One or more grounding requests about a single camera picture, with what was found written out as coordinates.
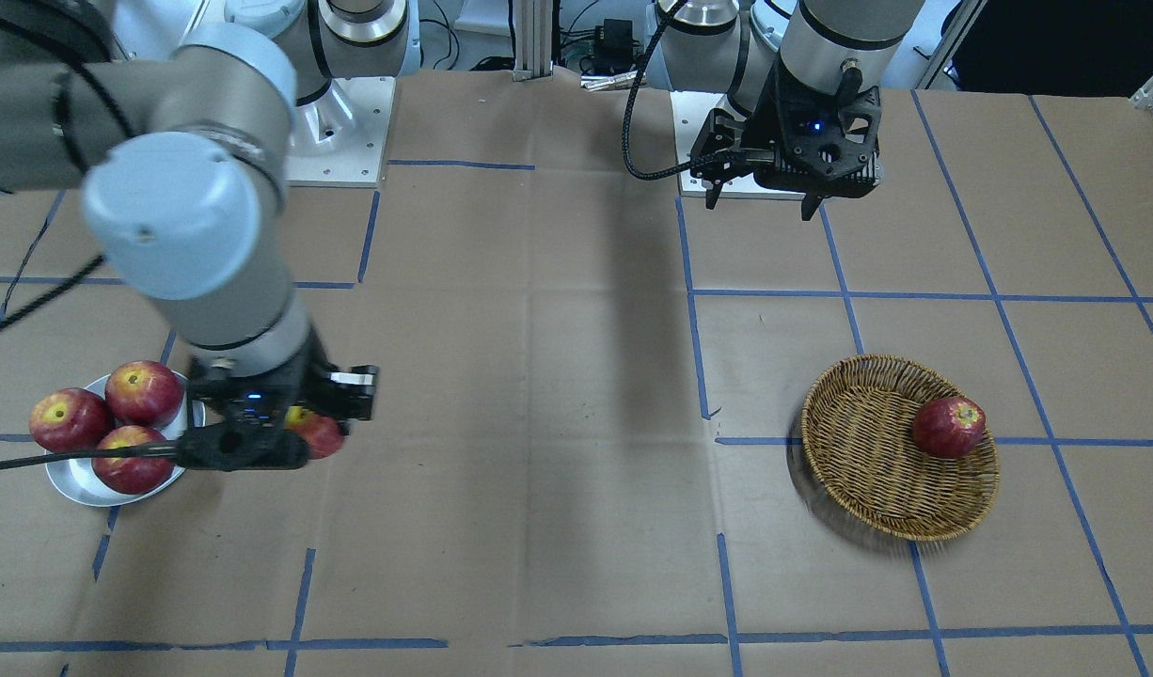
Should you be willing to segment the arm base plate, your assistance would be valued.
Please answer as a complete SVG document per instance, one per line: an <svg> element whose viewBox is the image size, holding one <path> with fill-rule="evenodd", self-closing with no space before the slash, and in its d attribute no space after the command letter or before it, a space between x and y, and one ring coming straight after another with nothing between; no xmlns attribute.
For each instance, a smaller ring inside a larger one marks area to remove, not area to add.
<svg viewBox="0 0 1153 677"><path fill-rule="evenodd" d="M718 91L672 91L670 95L672 112L672 129L675 130L675 151L678 163L692 158L694 141L714 108L728 111L728 116L743 121L746 116L734 104L728 101L728 96ZM758 185L753 175L731 179L722 185L722 198L769 198L793 200L802 197L801 191L770 190Z"/></svg>
<svg viewBox="0 0 1153 677"><path fill-rule="evenodd" d="M377 189L393 112L393 77L336 80L293 110L292 187Z"/></svg>

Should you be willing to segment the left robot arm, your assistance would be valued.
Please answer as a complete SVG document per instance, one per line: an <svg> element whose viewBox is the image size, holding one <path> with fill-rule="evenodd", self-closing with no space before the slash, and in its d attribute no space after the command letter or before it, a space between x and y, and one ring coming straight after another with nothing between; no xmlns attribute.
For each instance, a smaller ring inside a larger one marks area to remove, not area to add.
<svg viewBox="0 0 1153 677"><path fill-rule="evenodd" d="M808 220L829 198L881 185L881 81L921 1L655 1L638 86L718 95L671 168L714 209L731 181L800 198Z"/></svg>

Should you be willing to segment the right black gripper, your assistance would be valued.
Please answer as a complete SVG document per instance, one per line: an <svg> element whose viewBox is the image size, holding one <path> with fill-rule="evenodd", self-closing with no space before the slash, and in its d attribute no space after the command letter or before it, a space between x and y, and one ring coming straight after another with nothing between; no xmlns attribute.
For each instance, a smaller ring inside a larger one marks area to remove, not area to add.
<svg viewBox="0 0 1153 677"><path fill-rule="evenodd" d="M301 468L310 460L310 446L285 428L292 407L332 418L341 434L349 434L352 421L371 419L379 374L375 364L337 368L314 329L289 358L255 374L242 373L231 358L193 356L186 394L221 419L182 432L174 462L197 471Z"/></svg>

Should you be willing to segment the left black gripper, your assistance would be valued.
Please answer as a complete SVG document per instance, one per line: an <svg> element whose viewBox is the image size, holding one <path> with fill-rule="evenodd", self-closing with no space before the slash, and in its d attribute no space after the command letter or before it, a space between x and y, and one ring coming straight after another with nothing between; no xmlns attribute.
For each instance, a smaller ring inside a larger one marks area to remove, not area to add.
<svg viewBox="0 0 1153 677"><path fill-rule="evenodd" d="M827 91L802 83L776 61L758 106L736 121L714 108L694 141L689 172L704 183L704 208L718 205L723 183L753 175L770 190L801 191L800 218L826 198L861 198L881 185L877 146L880 89L862 89L856 57L830 66Z"/></svg>

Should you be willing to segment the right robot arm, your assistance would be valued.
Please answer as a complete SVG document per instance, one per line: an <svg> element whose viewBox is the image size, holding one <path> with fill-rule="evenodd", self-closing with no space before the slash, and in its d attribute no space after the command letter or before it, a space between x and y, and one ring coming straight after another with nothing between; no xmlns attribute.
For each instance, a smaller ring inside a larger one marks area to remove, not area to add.
<svg viewBox="0 0 1153 677"><path fill-rule="evenodd" d="M188 394L221 420L138 457L300 468L295 404L371 418L377 369L327 360L276 245L293 131L336 81L395 76L407 1L231 1L165 60L116 48L112 1L0 1L0 196L78 188L99 256L2 330L108 264L191 349Z"/></svg>

